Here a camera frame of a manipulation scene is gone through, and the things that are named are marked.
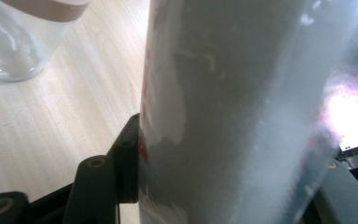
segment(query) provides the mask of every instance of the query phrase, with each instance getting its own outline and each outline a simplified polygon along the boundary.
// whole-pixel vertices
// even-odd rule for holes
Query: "shiny plastic packaging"
[[[340,141],[326,104],[358,71],[346,56],[358,1],[154,0],[150,10],[142,223],[298,222]]]
[[[90,0],[0,0],[0,80],[38,74]]]

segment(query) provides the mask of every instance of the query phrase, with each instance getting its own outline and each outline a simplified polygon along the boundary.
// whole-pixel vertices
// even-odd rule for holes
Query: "glass jar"
[[[0,0],[0,80],[38,74],[90,0]]]

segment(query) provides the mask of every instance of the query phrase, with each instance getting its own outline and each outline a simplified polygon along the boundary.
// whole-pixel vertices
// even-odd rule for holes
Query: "jar lid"
[[[48,21],[75,21],[91,0],[1,0],[27,14]]]

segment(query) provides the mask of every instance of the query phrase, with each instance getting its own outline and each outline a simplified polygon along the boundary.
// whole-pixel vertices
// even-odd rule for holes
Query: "brown lid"
[[[91,0],[1,0],[27,14],[48,21],[74,21]]]

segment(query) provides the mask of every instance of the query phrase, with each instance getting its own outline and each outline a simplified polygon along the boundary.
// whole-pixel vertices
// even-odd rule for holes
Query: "wooden table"
[[[149,0],[94,0],[45,70],[0,82],[0,192],[34,201],[106,154],[139,112]],[[122,223],[139,223],[137,205]]]

